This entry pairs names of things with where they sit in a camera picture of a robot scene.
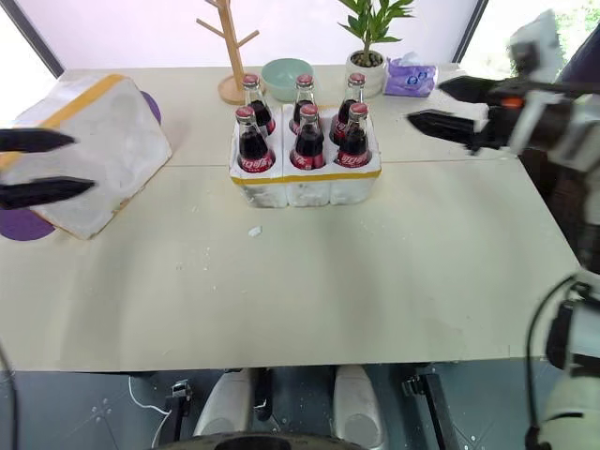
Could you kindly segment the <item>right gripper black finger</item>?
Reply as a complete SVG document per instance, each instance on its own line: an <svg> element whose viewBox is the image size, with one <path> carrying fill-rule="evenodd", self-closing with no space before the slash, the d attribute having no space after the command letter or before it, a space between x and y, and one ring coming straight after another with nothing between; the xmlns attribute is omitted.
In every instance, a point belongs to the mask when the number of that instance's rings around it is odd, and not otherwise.
<svg viewBox="0 0 600 450"><path fill-rule="evenodd" d="M486 103L488 92L493 88L493 81L462 75L441 82L438 88L460 102L472 104Z"/></svg>
<svg viewBox="0 0 600 450"><path fill-rule="evenodd" d="M460 143L468 150L487 147L483 135L475 130L477 122L449 112L424 110L407 115L409 123L421 133L440 140Z"/></svg>

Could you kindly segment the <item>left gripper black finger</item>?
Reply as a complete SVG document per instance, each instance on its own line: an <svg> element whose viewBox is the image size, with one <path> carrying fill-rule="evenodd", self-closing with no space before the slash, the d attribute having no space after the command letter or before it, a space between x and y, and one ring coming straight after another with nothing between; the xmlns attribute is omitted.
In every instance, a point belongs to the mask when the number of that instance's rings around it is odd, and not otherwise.
<svg viewBox="0 0 600 450"><path fill-rule="evenodd" d="M74 144L77 140L62 132L36 127L2 128L1 152L45 153Z"/></svg>
<svg viewBox="0 0 600 450"><path fill-rule="evenodd" d="M35 179L26 183L1 185L1 208L23 209L58 203L77 197L93 188L96 182L69 176Z"/></svg>

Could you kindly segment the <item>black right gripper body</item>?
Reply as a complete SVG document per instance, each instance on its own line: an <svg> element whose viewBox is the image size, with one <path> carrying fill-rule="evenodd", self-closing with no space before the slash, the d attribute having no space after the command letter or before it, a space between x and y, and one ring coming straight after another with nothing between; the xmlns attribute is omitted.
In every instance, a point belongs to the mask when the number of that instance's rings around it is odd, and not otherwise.
<svg viewBox="0 0 600 450"><path fill-rule="evenodd" d="M474 131L467 149L476 155L482 148L499 150L509 138L524 109L526 83L517 79L494 82L478 95L479 103L487 104L487 122Z"/></svg>

